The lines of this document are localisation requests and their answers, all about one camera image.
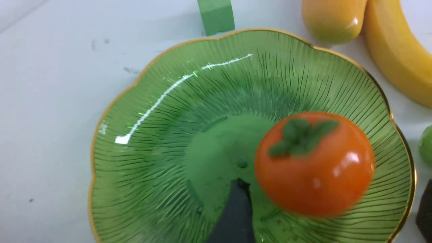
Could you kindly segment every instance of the green toy block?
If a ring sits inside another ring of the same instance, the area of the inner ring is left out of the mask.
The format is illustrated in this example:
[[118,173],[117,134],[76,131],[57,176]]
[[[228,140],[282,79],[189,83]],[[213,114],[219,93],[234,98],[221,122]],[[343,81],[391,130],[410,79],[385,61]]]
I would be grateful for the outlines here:
[[234,30],[231,0],[198,0],[206,35]]

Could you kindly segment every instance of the fake fruit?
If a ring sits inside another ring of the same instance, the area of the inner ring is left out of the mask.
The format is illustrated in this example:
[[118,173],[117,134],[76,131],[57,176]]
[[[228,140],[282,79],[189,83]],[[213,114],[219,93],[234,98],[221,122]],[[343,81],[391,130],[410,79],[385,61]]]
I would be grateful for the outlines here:
[[432,167],[432,125],[428,126],[422,133],[419,153],[423,161]]
[[333,217],[355,204],[372,181],[375,158],[363,131],[336,114],[307,112],[277,123],[262,139],[255,174],[279,207]]
[[367,0],[303,0],[302,17],[310,34],[325,44],[356,38],[363,25]]
[[411,99],[432,108],[432,55],[411,32],[400,0],[369,0],[365,38],[384,76]]

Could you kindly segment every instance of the persimmon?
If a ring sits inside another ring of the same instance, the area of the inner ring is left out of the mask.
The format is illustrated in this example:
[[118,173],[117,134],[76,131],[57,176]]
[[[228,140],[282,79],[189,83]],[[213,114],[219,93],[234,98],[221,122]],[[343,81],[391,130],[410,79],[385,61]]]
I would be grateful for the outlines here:
[[255,174],[279,207],[309,217],[334,217],[352,207],[372,181],[375,158],[363,131],[343,116],[305,112],[263,137]]

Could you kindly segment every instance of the yellow mango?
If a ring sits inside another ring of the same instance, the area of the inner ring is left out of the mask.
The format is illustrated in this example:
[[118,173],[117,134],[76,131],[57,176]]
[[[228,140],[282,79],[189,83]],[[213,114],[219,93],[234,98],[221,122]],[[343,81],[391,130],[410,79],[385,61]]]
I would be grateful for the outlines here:
[[322,43],[347,43],[362,30],[366,3],[367,0],[303,0],[303,22]]

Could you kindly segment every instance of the black object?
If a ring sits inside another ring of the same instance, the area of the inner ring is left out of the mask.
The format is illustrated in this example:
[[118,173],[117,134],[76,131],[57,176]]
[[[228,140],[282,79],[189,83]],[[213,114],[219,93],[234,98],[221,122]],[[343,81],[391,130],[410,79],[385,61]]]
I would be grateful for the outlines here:
[[428,181],[420,200],[416,224],[427,243],[432,243],[432,179]]
[[255,243],[249,186],[240,178],[231,181],[228,201],[207,243]]

